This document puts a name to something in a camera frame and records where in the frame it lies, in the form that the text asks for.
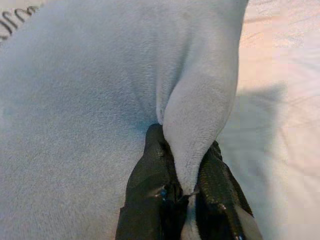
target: bed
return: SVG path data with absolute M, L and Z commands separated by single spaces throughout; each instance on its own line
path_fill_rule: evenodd
M 0 10 L 46 2 L 2 1 Z M 319 0 L 249 1 L 237 96 L 217 141 L 265 240 L 319 235 L 319 39 Z

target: wrinkled sheet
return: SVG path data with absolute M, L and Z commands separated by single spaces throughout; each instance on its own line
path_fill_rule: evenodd
M 265 240 L 318 237 L 319 26 L 318 0 L 246 9 L 238 94 L 217 140 Z

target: light blue fleece blanket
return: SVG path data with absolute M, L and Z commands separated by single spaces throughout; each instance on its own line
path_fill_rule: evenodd
M 111 240 L 145 133 L 184 193 L 235 99 L 247 0 L 64 0 L 0 48 L 0 238 Z M 183 240 L 199 239 L 191 201 Z

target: white bedsheet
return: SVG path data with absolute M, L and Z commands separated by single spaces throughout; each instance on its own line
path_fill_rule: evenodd
M 266 240 L 318 239 L 320 1 L 250 0 L 218 137 Z

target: fleece fabric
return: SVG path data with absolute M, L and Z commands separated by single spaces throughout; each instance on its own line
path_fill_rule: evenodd
M 0 48 L 2 240 L 111 240 L 145 134 L 185 194 L 236 95 L 247 0 L 63 0 Z M 199 239 L 194 201 L 183 240 Z

